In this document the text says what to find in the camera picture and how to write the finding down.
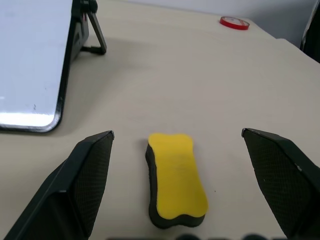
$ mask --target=beige table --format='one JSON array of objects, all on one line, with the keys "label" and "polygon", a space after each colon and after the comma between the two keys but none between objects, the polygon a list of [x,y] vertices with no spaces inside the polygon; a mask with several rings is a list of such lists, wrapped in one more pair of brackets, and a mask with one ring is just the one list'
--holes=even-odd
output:
[{"label": "beige table", "polygon": [[[114,130],[115,140],[92,240],[283,236],[241,130],[287,137],[319,165],[319,64],[254,25],[247,33],[220,31],[210,28],[210,15],[157,12],[101,1],[98,18],[108,53],[81,54],[72,64],[61,125],[47,135],[0,134],[0,238],[75,144],[106,130]],[[169,21],[171,14],[179,17]],[[159,230],[149,220],[144,154],[154,132],[186,133],[194,140],[209,201],[199,227]]]}]

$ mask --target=tape roll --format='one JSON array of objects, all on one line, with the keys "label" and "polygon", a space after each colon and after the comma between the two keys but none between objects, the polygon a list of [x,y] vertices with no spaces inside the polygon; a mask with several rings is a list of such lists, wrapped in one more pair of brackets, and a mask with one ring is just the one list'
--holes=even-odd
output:
[{"label": "tape roll", "polygon": [[220,23],[226,27],[238,30],[248,30],[250,26],[250,23],[248,23],[247,21],[231,16],[221,17]]}]

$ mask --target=whiteboard surface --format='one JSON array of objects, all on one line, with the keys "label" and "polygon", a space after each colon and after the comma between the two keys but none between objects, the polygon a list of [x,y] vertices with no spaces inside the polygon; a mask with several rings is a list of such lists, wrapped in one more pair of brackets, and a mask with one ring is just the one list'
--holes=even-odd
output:
[{"label": "whiteboard surface", "polygon": [[53,128],[72,0],[0,4],[0,125]]}]

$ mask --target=black metal stand leg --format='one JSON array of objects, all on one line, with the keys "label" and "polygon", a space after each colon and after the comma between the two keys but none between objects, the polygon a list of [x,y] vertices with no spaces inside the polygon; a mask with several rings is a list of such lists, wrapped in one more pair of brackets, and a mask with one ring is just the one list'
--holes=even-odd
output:
[{"label": "black metal stand leg", "polygon": [[88,12],[87,13],[90,22],[92,24],[92,27],[94,29],[94,32],[96,34],[96,37],[98,38],[98,41],[100,43],[100,47],[97,46],[91,46],[91,47],[87,47],[87,46],[83,46],[81,48],[81,51],[83,52],[89,52],[92,54],[99,54],[99,55],[104,55],[107,52],[107,44],[106,41],[104,39],[104,35],[101,31],[97,16],[95,13],[92,12]]}]

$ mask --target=white wall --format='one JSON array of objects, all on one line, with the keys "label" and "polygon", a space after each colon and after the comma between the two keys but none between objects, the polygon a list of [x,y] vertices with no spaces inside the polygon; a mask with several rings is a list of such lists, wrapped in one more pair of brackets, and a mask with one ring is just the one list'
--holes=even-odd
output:
[{"label": "white wall", "polygon": [[171,8],[249,18],[276,38],[300,46],[316,0],[129,0]]}]

